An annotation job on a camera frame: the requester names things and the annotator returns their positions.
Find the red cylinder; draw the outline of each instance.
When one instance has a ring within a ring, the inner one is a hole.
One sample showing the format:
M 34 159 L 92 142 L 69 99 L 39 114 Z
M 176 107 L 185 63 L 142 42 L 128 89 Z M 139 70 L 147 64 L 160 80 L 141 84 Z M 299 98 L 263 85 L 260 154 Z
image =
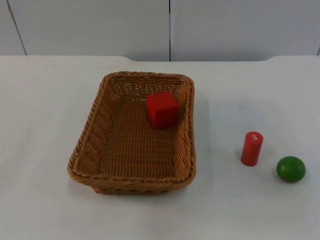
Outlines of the red cylinder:
M 256 131 L 250 131 L 245 135 L 241 155 L 241 162 L 244 165 L 252 167 L 257 164 L 263 141 L 264 137 Z

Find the brown basket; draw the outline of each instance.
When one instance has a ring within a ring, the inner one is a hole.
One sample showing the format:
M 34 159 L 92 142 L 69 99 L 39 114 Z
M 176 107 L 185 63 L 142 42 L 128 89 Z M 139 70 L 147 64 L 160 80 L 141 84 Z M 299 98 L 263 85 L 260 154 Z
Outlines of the brown basket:
M 148 94 L 170 91 L 178 124 L 153 130 Z M 184 75 L 115 72 L 100 83 L 81 137 L 69 160 L 70 177 L 101 194 L 161 194 L 194 179 L 193 81 Z

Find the basket rim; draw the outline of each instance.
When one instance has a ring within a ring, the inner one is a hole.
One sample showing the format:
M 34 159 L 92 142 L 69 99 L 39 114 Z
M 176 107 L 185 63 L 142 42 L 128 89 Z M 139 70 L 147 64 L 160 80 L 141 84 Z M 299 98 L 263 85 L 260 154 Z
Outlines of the basket rim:
M 75 170 L 75 165 L 77 162 L 79 162 L 80 158 L 78 157 L 79 153 L 82 152 L 83 146 L 86 144 L 89 136 L 91 135 L 93 123 L 95 122 L 97 113 L 100 109 L 100 106 L 102 104 L 102 96 L 106 93 L 106 85 L 109 82 L 109 79 L 118 75 L 144 75 L 146 77 L 150 75 L 158 75 L 159 77 L 163 78 L 183 78 L 185 81 L 188 81 L 190 87 L 190 97 L 188 99 L 189 107 L 192 108 L 191 111 L 189 111 L 188 115 L 188 137 L 189 137 L 189 146 L 190 147 L 190 156 L 187 156 L 190 161 L 190 169 L 188 174 L 186 174 L 182 178 L 176 178 L 176 177 L 165 177 L 165 178 L 151 178 L 151 177 L 118 177 L 118 176 L 109 176 L 109 175 L 101 175 L 101 174 L 88 174 L 82 171 Z M 95 180 L 105 180 L 105 181 L 117 181 L 117 182 L 140 182 L 140 183 L 158 183 L 158 184 L 165 184 L 165 183 L 171 183 L 171 184 L 182 184 L 185 182 L 191 182 L 196 175 L 196 151 L 195 151 L 195 141 L 194 141 L 194 126 L 193 126 L 193 108 L 194 108 L 194 95 L 195 95 L 195 88 L 194 88 L 194 82 L 191 78 L 189 78 L 186 75 L 183 74 L 176 74 L 176 73 L 155 73 L 155 72 L 141 72 L 141 71 L 118 71 L 110 73 L 103 77 L 99 89 L 97 92 L 97 95 L 94 99 L 94 102 L 92 104 L 91 110 L 89 112 L 87 121 L 84 125 L 84 128 L 82 130 L 81 136 L 77 141 L 76 147 L 74 148 L 71 157 L 68 161 L 67 165 L 67 172 L 69 176 L 75 180 L 76 182 L 80 182 L 86 185 L 93 186 Z M 91 183 L 86 183 L 85 180 L 91 180 Z

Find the woven texture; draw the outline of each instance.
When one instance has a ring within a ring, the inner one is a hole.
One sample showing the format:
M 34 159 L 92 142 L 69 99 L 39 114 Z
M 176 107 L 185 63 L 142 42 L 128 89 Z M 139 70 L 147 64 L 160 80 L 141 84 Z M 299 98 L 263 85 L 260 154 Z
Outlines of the woven texture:
M 146 96 L 169 91 L 178 124 L 153 130 Z M 194 83 L 180 74 L 115 72 L 99 87 L 69 160 L 70 177 L 102 194 L 161 194 L 194 179 Z

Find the green sphere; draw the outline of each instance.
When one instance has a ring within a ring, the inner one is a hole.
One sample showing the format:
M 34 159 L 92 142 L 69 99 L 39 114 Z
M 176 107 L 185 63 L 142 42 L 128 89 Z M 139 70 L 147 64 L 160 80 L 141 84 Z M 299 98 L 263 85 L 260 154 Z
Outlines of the green sphere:
M 295 156 L 285 156 L 276 165 L 276 173 L 287 183 L 296 183 L 304 178 L 306 166 Z

